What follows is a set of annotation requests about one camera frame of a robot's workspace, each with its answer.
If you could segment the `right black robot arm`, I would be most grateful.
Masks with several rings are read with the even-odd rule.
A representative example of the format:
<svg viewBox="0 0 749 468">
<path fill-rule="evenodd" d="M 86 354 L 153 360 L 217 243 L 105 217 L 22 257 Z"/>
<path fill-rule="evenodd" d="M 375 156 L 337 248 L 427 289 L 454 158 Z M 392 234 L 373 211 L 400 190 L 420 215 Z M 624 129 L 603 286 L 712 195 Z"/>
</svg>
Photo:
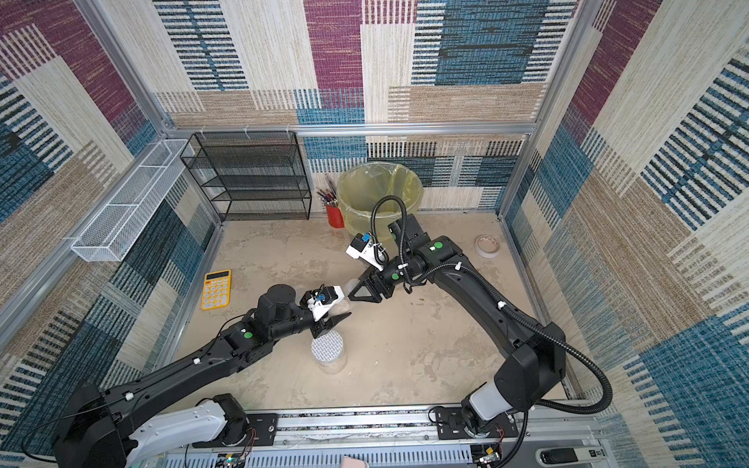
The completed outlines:
<svg viewBox="0 0 749 468">
<path fill-rule="evenodd" d="M 409 214 L 404 201 L 387 195 L 374 204 L 370 230 L 352 241 L 347 253 L 368 263 L 349 293 L 352 301 L 381 303 L 397 287 L 411 294 L 433 284 L 461 305 L 504 358 L 492 379 L 461 403 L 461 417 L 473 437 L 489 432 L 506 413 L 525 415 L 534 406 L 573 415 L 596 415 L 612 405 L 614 390 L 605 373 L 566 341 L 554 323 L 546 326 L 499 292 L 450 238 L 431 239 Z M 600 383 L 600 399 L 573 406 L 546 399 L 567 374 L 567 360 L 579 361 Z"/>
</svg>

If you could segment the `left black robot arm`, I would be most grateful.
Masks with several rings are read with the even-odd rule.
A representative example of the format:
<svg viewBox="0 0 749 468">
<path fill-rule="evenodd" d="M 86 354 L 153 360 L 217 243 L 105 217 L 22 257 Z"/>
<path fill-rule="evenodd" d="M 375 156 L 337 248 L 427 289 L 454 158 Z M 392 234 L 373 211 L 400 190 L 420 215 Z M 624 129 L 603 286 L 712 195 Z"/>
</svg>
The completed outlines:
<svg viewBox="0 0 749 468">
<path fill-rule="evenodd" d="M 284 337 L 310 331 L 321 337 L 344 320 L 331 310 L 345 299 L 340 286 L 297 296 L 274 285 L 257 306 L 191 354 L 125 384 L 74 392 L 68 414 L 52 436 L 60 467 L 129 467 L 191 444 L 243 447 L 253 433 L 244 408 L 228 393 L 186 411 L 168 409 L 184 397 L 269 355 Z"/>
</svg>

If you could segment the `bin with yellow bag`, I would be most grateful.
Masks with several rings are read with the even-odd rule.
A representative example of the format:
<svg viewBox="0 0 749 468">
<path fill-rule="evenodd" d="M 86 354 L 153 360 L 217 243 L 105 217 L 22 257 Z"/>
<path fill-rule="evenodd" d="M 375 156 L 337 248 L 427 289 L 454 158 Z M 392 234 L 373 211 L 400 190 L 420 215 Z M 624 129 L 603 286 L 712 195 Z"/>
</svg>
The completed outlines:
<svg viewBox="0 0 749 468">
<path fill-rule="evenodd" d="M 388 195 L 399 197 L 407 213 L 414 214 L 424 188 L 419 176 L 400 164 L 366 163 L 344 173 L 337 181 L 337 199 L 347 232 L 352 236 L 369 232 L 374 205 Z"/>
</svg>

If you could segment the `small jar with rice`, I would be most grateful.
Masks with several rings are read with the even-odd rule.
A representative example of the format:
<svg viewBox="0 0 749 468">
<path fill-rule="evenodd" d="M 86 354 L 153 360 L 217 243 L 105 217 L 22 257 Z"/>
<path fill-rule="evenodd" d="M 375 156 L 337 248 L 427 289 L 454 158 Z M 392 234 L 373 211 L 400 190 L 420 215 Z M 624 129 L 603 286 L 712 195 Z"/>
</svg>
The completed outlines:
<svg viewBox="0 0 749 468">
<path fill-rule="evenodd" d="M 343 286 L 343 292 L 348 300 L 354 301 L 357 298 L 357 294 L 361 289 L 361 281 L 359 279 L 351 279 Z"/>
</svg>

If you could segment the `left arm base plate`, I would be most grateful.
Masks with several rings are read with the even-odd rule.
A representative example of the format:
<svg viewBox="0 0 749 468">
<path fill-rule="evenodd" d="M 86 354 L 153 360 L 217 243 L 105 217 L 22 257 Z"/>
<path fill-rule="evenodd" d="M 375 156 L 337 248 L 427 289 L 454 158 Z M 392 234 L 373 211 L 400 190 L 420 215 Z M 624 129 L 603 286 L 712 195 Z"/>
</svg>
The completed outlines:
<svg viewBox="0 0 749 468">
<path fill-rule="evenodd" d="M 191 445 L 193 449 L 236 449 L 270 447 L 274 444 L 278 413 L 246 413 L 231 418 L 216 439 Z"/>
</svg>

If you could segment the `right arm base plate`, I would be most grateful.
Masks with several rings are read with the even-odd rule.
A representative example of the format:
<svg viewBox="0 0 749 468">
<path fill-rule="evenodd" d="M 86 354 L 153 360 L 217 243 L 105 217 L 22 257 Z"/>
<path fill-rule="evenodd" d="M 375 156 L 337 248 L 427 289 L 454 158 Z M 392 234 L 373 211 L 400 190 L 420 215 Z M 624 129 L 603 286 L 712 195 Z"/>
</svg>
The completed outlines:
<svg viewBox="0 0 749 468">
<path fill-rule="evenodd" d="M 519 428 L 507 413 L 483 420 L 468 408 L 434 406 L 427 418 L 435 425 L 440 440 L 516 438 Z"/>
</svg>

